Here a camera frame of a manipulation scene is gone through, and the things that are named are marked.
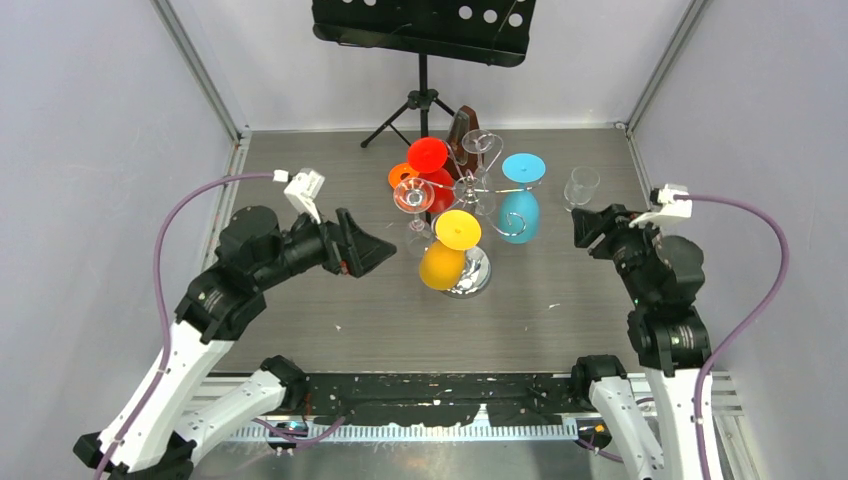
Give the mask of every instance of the wine glass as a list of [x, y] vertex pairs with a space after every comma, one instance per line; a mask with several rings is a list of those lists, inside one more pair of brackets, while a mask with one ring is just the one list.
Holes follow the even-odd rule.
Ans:
[[421, 218], [421, 213], [430, 208], [436, 198], [433, 186], [420, 178], [407, 177], [395, 187], [393, 196], [399, 209], [412, 214], [404, 233], [406, 248], [416, 257], [423, 257], [434, 240], [433, 229]]

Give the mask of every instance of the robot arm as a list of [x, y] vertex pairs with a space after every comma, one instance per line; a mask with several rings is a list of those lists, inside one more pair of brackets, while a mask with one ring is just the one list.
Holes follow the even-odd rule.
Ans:
[[[302, 170], [286, 188], [300, 212], [289, 230], [280, 230], [273, 210], [255, 206], [236, 212], [221, 232], [217, 262], [189, 284], [176, 308], [169, 367], [110, 459], [107, 471], [115, 478], [172, 478], [186, 468], [190, 472], [187, 460], [196, 462], [250, 418], [300, 401], [303, 372], [275, 357], [229, 395], [182, 417], [206, 375], [265, 309], [263, 292], [317, 265], [359, 278], [397, 251], [362, 231], [345, 209], [336, 210], [337, 224], [323, 220], [314, 205], [323, 178]], [[118, 417], [102, 432], [77, 441], [74, 453], [90, 468], [101, 461], [142, 400], [160, 358]]]
[[[651, 194], [659, 208], [632, 212], [610, 205], [601, 212], [574, 209], [574, 245], [593, 258], [612, 260], [633, 301], [628, 336], [639, 356], [657, 408], [664, 448], [636, 407], [627, 374], [617, 358], [590, 356], [572, 369], [574, 399], [597, 409], [622, 452], [631, 478], [701, 480], [693, 393], [711, 349], [706, 327], [692, 306], [704, 283], [703, 252], [691, 241], [662, 236], [692, 213], [690, 200], [675, 200], [685, 187], [666, 185]], [[703, 421], [712, 424], [707, 377]], [[720, 478], [715, 431], [706, 428], [707, 458]]]

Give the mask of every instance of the glass stem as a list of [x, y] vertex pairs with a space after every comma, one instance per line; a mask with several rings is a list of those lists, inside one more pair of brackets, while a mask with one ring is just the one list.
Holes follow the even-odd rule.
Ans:
[[421, 220], [421, 214], [420, 213], [412, 214], [412, 221], [409, 222], [409, 228], [410, 229], [412, 229], [416, 232], [420, 232], [420, 231], [424, 230], [426, 227], [427, 227], [427, 222], [425, 222], [424, 220]]

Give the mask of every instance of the glass base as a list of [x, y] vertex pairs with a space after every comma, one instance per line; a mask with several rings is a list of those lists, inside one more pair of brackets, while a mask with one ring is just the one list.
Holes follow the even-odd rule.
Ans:
[[459, 282], [442, 293], [452, 298], [471, 298], [482, 292], [492, 278], [492, 264], [489, 256], [480, 247], [472, 247], [465, 252], [465, 270]]
[[574, 210], [575, 208], [585, 208], [586, 205], [588, 205], [588, 204], [589, 204], [589, 202], [574, 203], [574, 202], [572, 202], [572, 201], [570, 201], [569, 199], [566, 198], [565, 199], [565, 211], [570, 212], [570, 211]]
[[406, 241], [406, 249], [411, 253], [414, 257], [422, 258], [424, 253], [427, 252], [427, 249], [430, 248], [433, 241], [436, 239], [435, 234], [433, 234], [433, 229], [430, 225], [424, 223], [423, 228], [414, 228], [413, 224], [410, 223], [406, 228], [406, 233], [404, 235], [404, 240]]

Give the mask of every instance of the black music stand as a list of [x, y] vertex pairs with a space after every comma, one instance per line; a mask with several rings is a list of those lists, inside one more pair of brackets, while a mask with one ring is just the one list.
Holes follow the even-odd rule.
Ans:
[[392, 122], [407, 110], [420, 110], [421, 136], [429, 135], [428, 115], [435, 103], [454, 111], [427, 85], [427, 56], [514, 67], [524, 61], [536, 0], [313, 0], [312, 31], [343, 46], [388, 48], [418, 54], [418, 90], [360, 145], [386, 128], [407, 145]]

